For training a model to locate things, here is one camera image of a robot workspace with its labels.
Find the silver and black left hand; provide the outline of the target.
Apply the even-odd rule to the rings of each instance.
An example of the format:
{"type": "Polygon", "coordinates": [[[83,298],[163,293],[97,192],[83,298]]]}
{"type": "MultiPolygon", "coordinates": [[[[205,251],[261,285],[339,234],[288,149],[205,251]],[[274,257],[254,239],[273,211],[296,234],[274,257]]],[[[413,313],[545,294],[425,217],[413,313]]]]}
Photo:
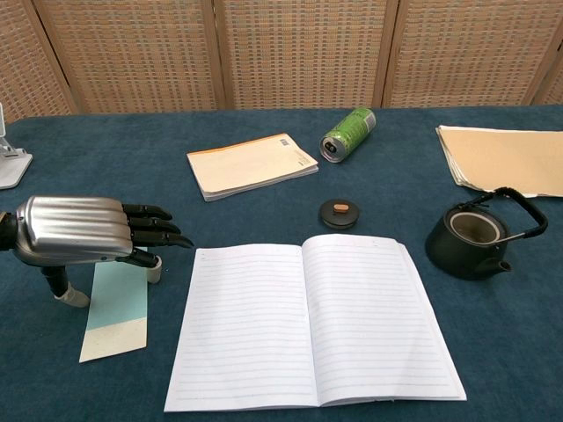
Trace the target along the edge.
{"type": "Polygon", "coordinates": [[[1,249],[39,267],[54,298],[72,307],[90,299],[72,287],[67,266],[117,261],[154,269],[161,259],[145,250],[153,246],[194,244],[161,207],[106,197],[34,195],[1,213],[1,249]]]}

